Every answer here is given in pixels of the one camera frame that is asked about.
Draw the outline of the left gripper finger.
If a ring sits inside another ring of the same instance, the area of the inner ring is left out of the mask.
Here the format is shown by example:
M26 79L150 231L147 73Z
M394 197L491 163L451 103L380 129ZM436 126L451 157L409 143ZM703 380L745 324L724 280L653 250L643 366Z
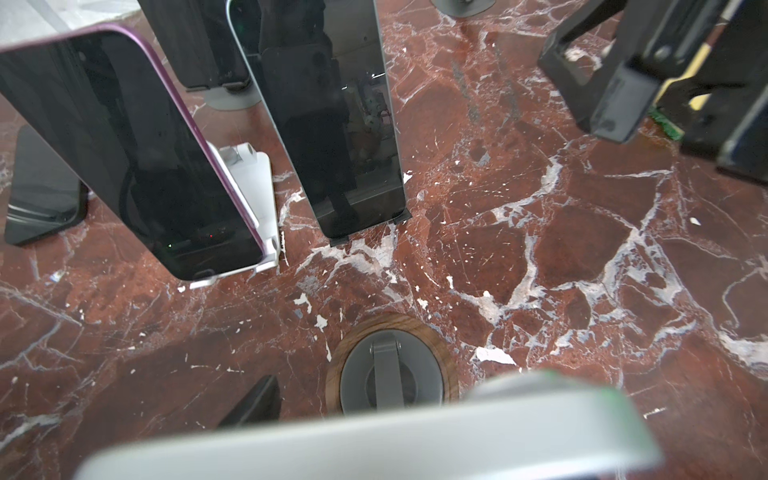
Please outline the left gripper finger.
M282 397L277 377L265 375L221 420L217 428L239 428L277 421L281 406Z

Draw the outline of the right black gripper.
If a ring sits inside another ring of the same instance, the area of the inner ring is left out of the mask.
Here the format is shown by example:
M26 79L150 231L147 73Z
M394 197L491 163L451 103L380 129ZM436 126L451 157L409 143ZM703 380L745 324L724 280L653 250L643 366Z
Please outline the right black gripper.
M548 36L538 66L577 126L625 143L663 83L682 75L728 3L593 0ZM579 37L616 14L615 38L586 75L566 58ZM697 70L669 84L657 111L682 130L680 151L742 180L767 181L767 3L744 1Z

